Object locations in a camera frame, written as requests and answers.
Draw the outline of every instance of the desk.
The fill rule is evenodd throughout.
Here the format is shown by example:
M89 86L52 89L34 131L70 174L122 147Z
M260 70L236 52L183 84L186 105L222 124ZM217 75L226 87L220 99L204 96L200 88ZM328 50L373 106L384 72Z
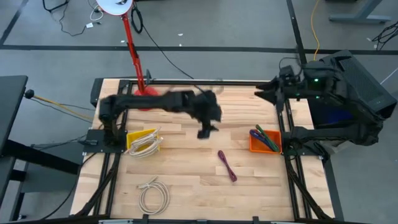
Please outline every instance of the desk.
M104 79L99 99L116 94L118 84L118 79ZM193 88L182 85L153 87L159 93ZM137 185L157 175L169 188L170 205L164 213L149 218L252 220L253 216L258 216L260 220L293 220L284 158L251 153L248 149L249 130L255 124L279 130L274 106L254 96L254 91L254 86L224 86L217 96L223 110L222 122L216 124L220 131L211 133L207 140L197 139L200 124L187 114L129 110L126 126L129 132L161 126L159 134L164 141L160 152L153 156L135 159L122 155L111 218L142 218L137 205L140 192ZM291 105L295 125L312 128L307 102L291 101ZM93 128L99 128L100 124L96 116ZM235 183L231 183L225 166L217 157L220 149L238 176ZM95 155L81 169L72 214L78 212L96 190L103 156ZM321 160L303 156L302 164L308 191L325 213L334 217ZM296 192L300 214L304 217L301 195L298 190ZM102 199L102 213L106 196L107 191ZM160 195L155 190L148 191L146 203L158 205Z

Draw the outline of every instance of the yellow cable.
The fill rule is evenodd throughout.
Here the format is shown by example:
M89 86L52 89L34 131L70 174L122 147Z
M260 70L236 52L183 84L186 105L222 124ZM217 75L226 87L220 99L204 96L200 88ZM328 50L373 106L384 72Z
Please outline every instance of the yellow cable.
M317 60L317 53L320 48L317 34L315 33L315 30L313 29L313 14L314 14L315 10L317 9L318 3L319 3L319 0L317 0L317 3L315 3L315 6L313 7L312 14L311 14L311 29L312 29L313 36L315 37L315 40L317 40L317 43L318 43L317 50L315 51L315 54L313 55L313 60Z
M66 106L63 106L63 105L61 105L61 104L59 104L59 103L57 103L57 102L54 102L54 101L52 101L52 100L48 100L48 99L46 99L46 98L42 98L42 97L39 97L39 96L33 96L33 98L36 98L36 99L38 99L38 100L41 100L41 101L44 101L44 102L47 102L47 103L54 104L54 105L56 105L56 106L59 106L59 107L65 109L65 110L67 110L67 111L69 111L69 112L71 112L71 113L73 113L73 114L75 114L75 115L77 115L77 116L80 116L80 117L82 117L82 118L89 119L89 120L93 120L93 118L91 118L91 117L89 117L89 116L86 116L86 115L83 115L83 114L74 112L73 110L67 108Z

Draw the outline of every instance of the orange container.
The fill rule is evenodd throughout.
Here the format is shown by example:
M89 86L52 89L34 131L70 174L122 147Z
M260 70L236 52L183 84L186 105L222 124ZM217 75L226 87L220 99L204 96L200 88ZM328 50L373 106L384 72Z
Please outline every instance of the orange container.
M261 153L270 153L270 154L281 154L282 153L282 138L280 136L279 131L271 131L264 130L264 132L268 135L269 139L271 139L279 148L279 152L274 152L270 149L266 144L256 139L255 137L250 135L250 148L251 152L261 152Z

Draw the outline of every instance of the yellow box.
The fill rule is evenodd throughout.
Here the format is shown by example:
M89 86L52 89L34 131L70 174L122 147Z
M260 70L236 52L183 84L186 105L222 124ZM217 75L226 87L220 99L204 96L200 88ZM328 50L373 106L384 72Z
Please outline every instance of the yellow box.
M128 150L130 148L130 145L133 141L135 141L138 138L141 138L147 134L153 133L155 129L148 129L148 130L143 130L143 131L136 131L133 133L129 133L126 135L126 149ZM137 152L145 149L147 146L141 146Z

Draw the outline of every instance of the gray floor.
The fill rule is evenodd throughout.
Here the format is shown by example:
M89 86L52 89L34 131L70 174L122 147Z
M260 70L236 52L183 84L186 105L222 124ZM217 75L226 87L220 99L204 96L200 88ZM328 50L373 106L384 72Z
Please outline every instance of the gray floor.
M47 1L51 5L63 0ZM0 34L6 29L22 0L0 1ZM373 38L383 25L334 24L331 13L355 12L364 1L344 4L320 1L315 13L315 29L322 49L372 50ZM139 2L144 22L162 46L215 47L295 47L295 39L285 1L281 0L164 0ZM316 48L310 28L315 0L294 0L294 7L305 48ZM398 19L398 2L384 0L375 13ZM63 20L70 32L81 31L88 23L91 8L86 1L71 0ZM123 46L126 40L119 18L105 15L102 25L83 35L70 37L60 32L57 20L42 9L41 1L29 0L6 45L103 45ZM153 46L145 34L134 34L138 46ZM398 38L384 47L398 50ZM184 78L159 52L139 52L142 66L156 78ZM278 61L289 54L243 52L166 52L170 59L195 78L268 80L278 74ZM381 81L398 65L398 55L357 55L358 60ZM93 80L98 77L135 75L128 52L0 50L0 75L27 75L28 88L36 94L62 103L90 106ZM386 82L396 92L398 76ZM385 123L380 143L355 146L332 157L345 219L353 222L396 223L398 214L398 114ZM24 144L62 142L81 136L89 124L23 100L11 139ZM10 184L10 192L17 183ZM67 192L27 194L22 212L38 219L52 211ZM69 200L53 217L68 215ZM9 207L3 206L0 221Z

